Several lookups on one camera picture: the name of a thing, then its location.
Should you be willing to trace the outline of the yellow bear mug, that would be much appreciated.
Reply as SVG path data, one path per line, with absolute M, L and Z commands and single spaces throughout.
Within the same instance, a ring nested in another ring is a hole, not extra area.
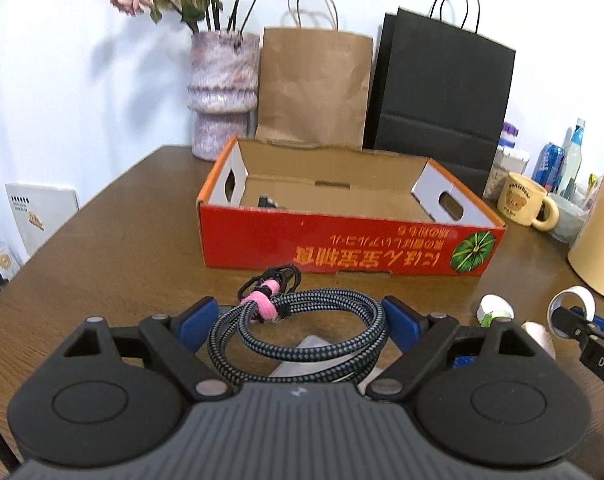
M 506 219 L 542 232 L 555 229 L 559 221 L 559 208 L 546 188 L 512 171 L 500 192 L 497 209 Z

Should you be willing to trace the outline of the blue bottle cap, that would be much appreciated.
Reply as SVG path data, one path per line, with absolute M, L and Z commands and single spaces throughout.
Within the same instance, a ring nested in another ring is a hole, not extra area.
M 456 358 L 453 361 L 453 367 L 454 368 L 464 367 L 464 366 L 473 364 L 476 361 L 477 361 L 476 356 L 456 356 Z

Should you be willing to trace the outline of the white nasal spray bottle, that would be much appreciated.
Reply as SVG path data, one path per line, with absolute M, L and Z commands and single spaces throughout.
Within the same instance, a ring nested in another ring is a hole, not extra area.
M 526 321 L 521 325 L 521 327 L 537 342 L 541 348 L 543 348 L 549 354 L 549 356 L 552 357 L 552 359 L 556 359 L 556 351 L 554 343 L 552 342 L 552 335 L 550 335 L 549 331 L 544 325 L 532 321 Z

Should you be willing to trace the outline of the red cardboard box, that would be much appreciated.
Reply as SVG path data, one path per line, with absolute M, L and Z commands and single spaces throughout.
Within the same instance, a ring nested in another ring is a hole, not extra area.
M 197 197 L 206 266 L 482 274 L 502 218 L 432 158 L 233 139 Z

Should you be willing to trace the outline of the green spray bottle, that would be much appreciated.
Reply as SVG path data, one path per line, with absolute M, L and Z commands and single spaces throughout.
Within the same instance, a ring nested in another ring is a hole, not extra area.
M 478 310 L 477 320 L 481 327 L 488 327 L 496 318 L 515 318 L 514 309 L 503 297 L 494 294 L 488 294 L 481 298 Z

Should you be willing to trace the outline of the clear seed container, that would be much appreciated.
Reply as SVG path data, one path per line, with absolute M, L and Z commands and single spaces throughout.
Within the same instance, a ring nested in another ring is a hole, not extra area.
M 506 148 L 506 146 L 497 148 L 488 174 L 488 180 L 486 180 L 483 198 L 485 200 L 498 200 L 508 174 L 511 172 L 523 174 L 529 160 L 530 156 L 526 152 L 516 148 Z

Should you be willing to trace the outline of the white calendar card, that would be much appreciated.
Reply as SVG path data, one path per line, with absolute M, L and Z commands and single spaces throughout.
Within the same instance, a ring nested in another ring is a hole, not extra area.
M 66 188 L 7 183 L 6 195 L 29 257 L 79 210 L 76 192 Z

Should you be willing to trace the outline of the blue soda can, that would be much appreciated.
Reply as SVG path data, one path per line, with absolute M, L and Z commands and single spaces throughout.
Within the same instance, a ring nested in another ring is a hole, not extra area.
M 564 149 L 561 146 L 547 143 L 542 148 L 533 170 L 532 180 L 541 185 L 547 192 L 552 192 L 559 182 L 559 174 L 564 163 Z

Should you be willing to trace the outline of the brown paper bag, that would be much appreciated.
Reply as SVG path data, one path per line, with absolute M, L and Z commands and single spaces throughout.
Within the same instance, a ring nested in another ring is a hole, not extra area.
M 259 72 L 259 140 L 363 145 L 372 38 L 343 32 L 333 0 L 331 27 L 302 26 L 301 0 L 287 0 L 292 27 L 264 30 Z

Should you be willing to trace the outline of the black paper bag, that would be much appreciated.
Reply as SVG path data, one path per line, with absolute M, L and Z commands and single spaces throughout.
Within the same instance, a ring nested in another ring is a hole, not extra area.
M 430 157 L 477 195 L 488 182 L 516 52 L 427 15 L 387 14 L 375 59 L 364 148 Z

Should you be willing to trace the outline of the purple textured vase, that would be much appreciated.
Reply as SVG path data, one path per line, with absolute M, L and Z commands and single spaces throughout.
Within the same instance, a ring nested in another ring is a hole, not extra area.
M 261 37 L 248 32 L 197 32 L 191 38 L 187 107 L 195 113 L 192 154 L 214 160 L 250 130 L 257 109 Z

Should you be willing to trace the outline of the purple white jar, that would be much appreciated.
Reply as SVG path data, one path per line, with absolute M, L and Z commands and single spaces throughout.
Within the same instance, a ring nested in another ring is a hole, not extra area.
M 514 148 L 518 141 L 519 130 L 510 122 L 504 122 L 502 131 L 500 131 L 500 140 L 498 145 L 503 148 Z

